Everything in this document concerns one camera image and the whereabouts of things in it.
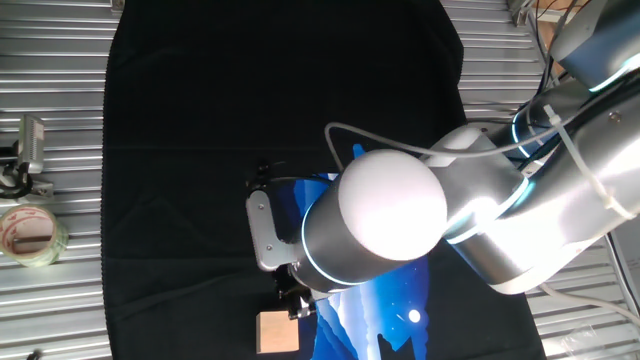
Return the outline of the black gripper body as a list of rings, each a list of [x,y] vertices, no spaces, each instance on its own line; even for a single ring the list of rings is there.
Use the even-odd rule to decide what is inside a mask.
[[[304,300],[309,300],[311,298],[311,290],[296,280],[288,264],[280,265],[274,271],[274,281],[281,299],[302,297]]]

